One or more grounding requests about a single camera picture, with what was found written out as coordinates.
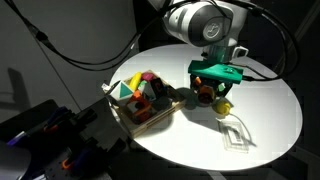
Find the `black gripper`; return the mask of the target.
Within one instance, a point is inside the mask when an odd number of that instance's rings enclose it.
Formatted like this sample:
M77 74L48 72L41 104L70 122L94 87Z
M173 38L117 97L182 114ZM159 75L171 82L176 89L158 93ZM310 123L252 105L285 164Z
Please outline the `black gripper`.
M232 86L232 83L225 83L219 80L213 80L193 74L190 75L190 88L196 94L197 99L200 93L209 93L213 100L225 97L231 90Z

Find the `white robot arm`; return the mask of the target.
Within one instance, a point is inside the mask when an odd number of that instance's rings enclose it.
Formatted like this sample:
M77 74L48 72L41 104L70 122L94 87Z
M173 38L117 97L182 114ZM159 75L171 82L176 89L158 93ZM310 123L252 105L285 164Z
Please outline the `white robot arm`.
M228 1L171 0L163 15L167 33L202 49L202 60L192 60L188 67L199 102L210 104L242 81L243 70L229 62L248 54L238 45L246 18L244 8Z

